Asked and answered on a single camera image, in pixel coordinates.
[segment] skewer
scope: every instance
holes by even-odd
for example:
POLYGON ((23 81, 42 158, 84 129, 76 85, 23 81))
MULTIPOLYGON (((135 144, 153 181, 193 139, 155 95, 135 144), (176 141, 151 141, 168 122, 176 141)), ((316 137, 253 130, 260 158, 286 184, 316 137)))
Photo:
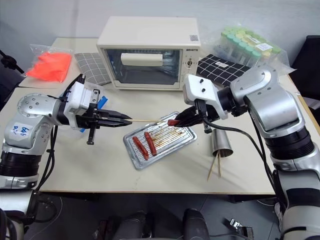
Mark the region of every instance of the skewer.
POLYGON ((219 165, 219 178, 222 177, 221 165, 220 165, 220 150, 218 150, 218 165, 219 165))
POLYGON ((209 179, 210 179, 210 176, 211 176, 212 170, 214 169, 215 161, 216 161, 216 158, 217 158, 218 155, 220 155, 220 151, 218 151, 218 153, 213 158, 213 161, 212 161, 212 164, 211 164, 211 168, 210 168, 210 171, 209 171, 209 174, 208 174, 208 178, 206 179, 207 181, 209 181, 209 179))
POLYGON ((162 120, 146 120, 146 119, 124 119, 129 122, 143 122, 143 123, 167 123, 168 121, 162 120))

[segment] hot dog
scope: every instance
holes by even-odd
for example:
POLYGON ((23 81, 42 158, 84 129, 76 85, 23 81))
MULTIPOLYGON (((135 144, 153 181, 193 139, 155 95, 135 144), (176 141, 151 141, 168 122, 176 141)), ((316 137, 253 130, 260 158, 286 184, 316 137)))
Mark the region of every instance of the hot dog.
POLYGON ((167 124, 168 124, 168 126, 175 126, 179 122, 180 122, 179 120, 170 119, 170 120, 168 120, 167 124))
POLYGON ((144 137, 145 137, 145 139, 146 139, 146 142, 147 142, 148 145, 149 145, 149 148, 150 148, 150 151, 151 151, 152 156, 157 155, 156 147, 155 147, 155 145, 154 145, 154 142, 152 141, 152 138, 151 138, 149 132, 145 131, 145 132, 144 132, 144 137))
POLYGON ((147 149, 142 145, 142 143, 139 141, 139 139, 136 136, 134 136, 132 138, 132 140, 133 140, 134 144, 137 146, 137 148, 140 150, 140 152, 142 153, 144 159, 148 160, 149 154, 148 154, 147 149))

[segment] metal baking tray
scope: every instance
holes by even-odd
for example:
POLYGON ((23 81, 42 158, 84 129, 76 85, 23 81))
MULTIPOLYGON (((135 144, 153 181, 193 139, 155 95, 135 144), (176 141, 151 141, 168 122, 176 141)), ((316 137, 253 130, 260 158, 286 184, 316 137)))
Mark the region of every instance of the metal baking tray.
MULTIPOLYGON (((169 119, 175 119, 178 114, 178 112, 173 112, 162 117, 160 120, 167 121, 169 119)), ((158 122, 147 124, 128 133, 123 137, 123 142, 135 168, 141 170, 160 160, 164 156, 192 143, 196 139, 197 135, 190 127, 174 127, 168 126, 166 122, 158 122), (156 156, 152 156, 144 132, 149 132, 157 152, 156 156), (133 137, 137 137, 145 149, 147 149, 149 153, 148 160, 145 160, 144 156, 135 145, 132 140, 133 137)))

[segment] oven glass door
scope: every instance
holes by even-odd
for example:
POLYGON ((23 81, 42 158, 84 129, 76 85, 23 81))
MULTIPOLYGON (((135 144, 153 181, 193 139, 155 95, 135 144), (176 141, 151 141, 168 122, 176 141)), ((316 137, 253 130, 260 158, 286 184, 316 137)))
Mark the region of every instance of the oven glass door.
POLYGON ((179 81, 180 49, 104 49, 122 84, 174 85, 179 81))

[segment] grid mat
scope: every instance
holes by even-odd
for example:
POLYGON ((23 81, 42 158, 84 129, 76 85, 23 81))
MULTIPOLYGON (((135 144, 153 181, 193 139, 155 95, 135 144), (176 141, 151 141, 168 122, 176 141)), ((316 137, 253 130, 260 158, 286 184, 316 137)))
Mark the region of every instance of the grid mat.
POLYGON ((98 85, 111 82, 107 69, 98 52, 74 54, 85 80, 98 85))
POLYGON ((210 79, 214 84, 226 87, 249 69, 248 66, 209 54, 199 61, 196 72, 204 78, 210 79))

